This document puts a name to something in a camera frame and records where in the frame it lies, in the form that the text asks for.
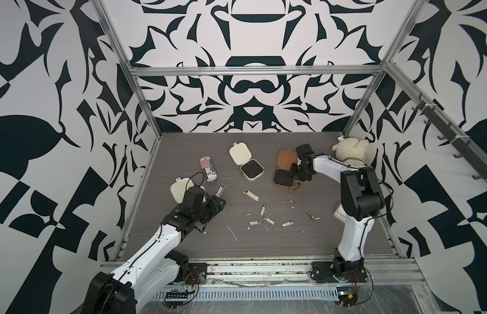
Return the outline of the brown nail clipper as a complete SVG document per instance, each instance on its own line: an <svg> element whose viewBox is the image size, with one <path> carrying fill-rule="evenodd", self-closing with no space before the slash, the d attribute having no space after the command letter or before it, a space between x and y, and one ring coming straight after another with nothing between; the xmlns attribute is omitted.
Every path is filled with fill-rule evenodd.
<svg viewBox="0 0 487 314"><path fill-rule="evenodd" d="M292 187L288 188L288 192L291 194L293 193L295 190L297 190L300 186L301 186L301 182L298 182L297 184L293 185Z"/></svg>

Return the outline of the brown nail kit case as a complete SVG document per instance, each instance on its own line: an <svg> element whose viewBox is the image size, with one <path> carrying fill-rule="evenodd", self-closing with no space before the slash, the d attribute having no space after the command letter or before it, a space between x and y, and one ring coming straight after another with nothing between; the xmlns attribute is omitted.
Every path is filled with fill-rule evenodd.
<svg viewBox="0 0 487 314"><path fill-rule="evenodd" d="M291 188L294 178L291 176L291 166L298 161L298 155L292 150L281 150L276 160L277 168L274 170L272 182L277 187Z"/></svg>

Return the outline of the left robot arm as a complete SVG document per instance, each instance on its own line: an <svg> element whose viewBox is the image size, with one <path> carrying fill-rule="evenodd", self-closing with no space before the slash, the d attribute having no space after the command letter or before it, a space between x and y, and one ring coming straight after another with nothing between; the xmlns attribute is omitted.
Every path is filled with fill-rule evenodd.
<svg viewBox="0 0 487 314"><path fill-rule="evenodd" d="M198 223L207 225L225 205L226 200L199 185L188 188L183 201L137 253L111 273L100 272L92 279L81 313L139 313L166 285L184 281L189 259L175 248Z"/></svg>

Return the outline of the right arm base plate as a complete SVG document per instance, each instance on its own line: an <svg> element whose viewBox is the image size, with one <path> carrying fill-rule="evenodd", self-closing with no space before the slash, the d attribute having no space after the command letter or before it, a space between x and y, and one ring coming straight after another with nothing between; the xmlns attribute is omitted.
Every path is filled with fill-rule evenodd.
<svg viewBox="0 0 487 314"><path fill-rule="evenodd" d="M332 262L313 262L310 278L317 283L354 283L367 281L363 260L346 262L336 258Z"/></svg>

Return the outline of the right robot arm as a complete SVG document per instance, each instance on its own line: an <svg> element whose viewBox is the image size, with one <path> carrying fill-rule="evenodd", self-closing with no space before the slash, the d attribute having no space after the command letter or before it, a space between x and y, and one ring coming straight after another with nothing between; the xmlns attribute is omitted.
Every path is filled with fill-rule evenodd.
<svg viewBox="0 0 487 314"><path fill-rule="evenodd" d="M332 274L341 276L361 270L364 248L375 219L385 201L375 171L370 166L353 166L326 154L316 154L309 144L296 148L298 161L292 164L292 178L311 181L315 174L325 175L340 184L340 205L345 212L342 239L331 264Z"/></svg>

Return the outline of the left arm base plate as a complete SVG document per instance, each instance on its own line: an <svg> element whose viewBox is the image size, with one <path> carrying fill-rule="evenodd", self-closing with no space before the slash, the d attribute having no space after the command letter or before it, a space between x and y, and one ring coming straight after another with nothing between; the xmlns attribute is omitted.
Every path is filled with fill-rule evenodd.
<svg viewBox="0 0 487 314"><path fill-rule="evenodd" d="M180 265L172 284L194 285L206 279L207 271L206 263L184 263Z"/></svg>

